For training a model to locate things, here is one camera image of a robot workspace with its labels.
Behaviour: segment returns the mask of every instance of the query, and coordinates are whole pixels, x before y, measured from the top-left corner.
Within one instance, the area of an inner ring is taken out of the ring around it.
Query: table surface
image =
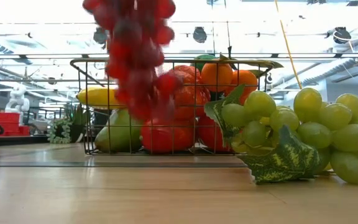
[[[0,162],[61,153],[15,147],[26,154],[0,148]],[[0,167],[0,223],[34,222],[358,223],[358,186],[335,176],[256,186],[245,167]]]

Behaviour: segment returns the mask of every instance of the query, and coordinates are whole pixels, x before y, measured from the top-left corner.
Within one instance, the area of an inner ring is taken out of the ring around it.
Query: red tomato
[[[205,116],[202,116],[198,120],[197,124],[197,136],[202,141],[206,147],[210,148],[214,151],[216,147],[216,152],[229,152],[229,147],[223,147],[223,137],[221,128],[218,124],[215,123],[214,120]]]
[[[203,86],[184,86],[175,93],[175,119],[188,121],[194,118],[195,105],[197,105],[196,116],[204,115],[204,108],[202,106],[210,98],[209,91]]]
[[[153,127],[151,125],[151,121],[147,121],[140,134],[143,146],[153,154],[185,151],[195,143],[194,121],[171,121],[168,123],[155,119]]]

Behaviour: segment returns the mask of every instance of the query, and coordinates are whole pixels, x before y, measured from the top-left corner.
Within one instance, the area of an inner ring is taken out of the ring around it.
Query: yellow banana
[[[118,109],[123,108],[124,105],[119,105],[117,100],[114,97],[115,89],[107,89],[104,87],[88,87],[88,97],[87,90],[81,90],[77,94],[77,99],[83,105],[88,105],[92,108],[106,110],[109,108]]]

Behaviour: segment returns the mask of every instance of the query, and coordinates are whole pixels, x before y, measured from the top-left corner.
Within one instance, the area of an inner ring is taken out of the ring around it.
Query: fruit basket
[[[140,121],[117,103],[114,80],[96,82],[76,65],[105,61],[71,61],[79,76],[87,77],[77,98],[88,117],[100,110],[109,116],[105,125],[88,122],[86,154],[233,155],[252,170],[257,184],[310,179],[332,170],[342,180],[358,184],[357,95],[345,93],[328,103],[319,91],[300,85],[293,106],[276,105],[260,89],[266,90],[269,71],[281,67],[277,62],[222,55],[212,60],[165,60],[185,83],[175,92],[174,119]],[[238,70],[241,64],[257,69]]]
[[[230,60],[220,56],[214,60],[198,57],[191,60],[165,60],[164,68],[174,70],[183,76],[184,87],[175,94],[174,119],[171,122],[138,121],[129,115],[123,105],[114,97],[116,81],[107,77],[96,81],[78,66],[85,68],[93,62],[106,62],[106,58],[74,59],[71,65],[79,74],[85,75],[85,82],[77,98],[89,113],[105,116],[103,125],[87,122],[84,130],[86,154],[127,154],[127,155],[214,155],[234,154],[231,147],[223,146],[219,123],[208,117],[204,106],[219,101],[224,95],[244,84],[239,100],[244,103],[248,94],[269,82],[269,71],[279,68],[277,62],[265,60]],[[238,70],[248,65],[253,70]]]

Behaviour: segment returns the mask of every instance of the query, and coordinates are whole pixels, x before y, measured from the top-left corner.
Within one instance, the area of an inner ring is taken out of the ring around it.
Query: white statue
[[[18,85],[11,91],[11,99],[5,106],[6,113],[19,113],[19,125],[23,125],[23,112],[27,112],[30,109],[30,101],[24,98],[24,93],[27,91],[24,85]]]

